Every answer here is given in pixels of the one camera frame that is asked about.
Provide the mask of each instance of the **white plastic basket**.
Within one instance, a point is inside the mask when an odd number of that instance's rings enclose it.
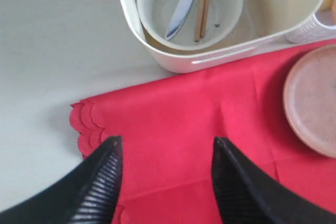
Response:
[[[336,36],[336,25],[333,25],[331,11],[322,11],[312,15],[306,22],[286,37],[291,43],[309,43]]]
[[[159,44],[146,33],[135,0],[120,0],[126,21],[135,37],[163,68],[177,73],[192,72],[247,58],[268,43],[299,27],[323,0],[244,0],[240,20],[224,40],[200,51],[178,51]]]

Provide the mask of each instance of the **chopstick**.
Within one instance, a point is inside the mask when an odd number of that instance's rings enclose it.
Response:
[[[205,36],[205,29],[206,29],[206,23],[208,20],[210,1],[211,0],[205,0],[205,4],[204,4],[204,12],[203,12],[203,18],[202,18],[202,25],[201,25],[201,38]]]
[[[205,0],[199,0],[198,2],[198,14],[196,19],[196,31],[195,31],[195,41],[198,42],[201,39],[201,29],[203,22]]]

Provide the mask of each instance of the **red cloth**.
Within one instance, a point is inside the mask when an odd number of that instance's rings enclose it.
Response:
[[[73,104],[88,156],[123,136],[123,185],[114,223],[222,224],[211,183],[215,136],[227,136],[283,185],[336,213],[336,160],[307,148],[282,107],[293,64],[318,42],[98,95]]]

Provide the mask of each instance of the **red napkin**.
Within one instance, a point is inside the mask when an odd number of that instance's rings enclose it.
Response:
[[[227,136],[270,176],[336,213],[336,160],[291,130],[282,89],[306,52],[336,40],[98,95],[73,104],[70,123],[88,156],[123,136],[120,224],[222,224],[211,182],[215,136]]]

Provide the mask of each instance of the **white table surface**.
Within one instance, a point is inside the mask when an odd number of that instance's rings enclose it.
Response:
[[[0,0],[0,211],[80,163],[71,103],[171,75],[119,0]]]

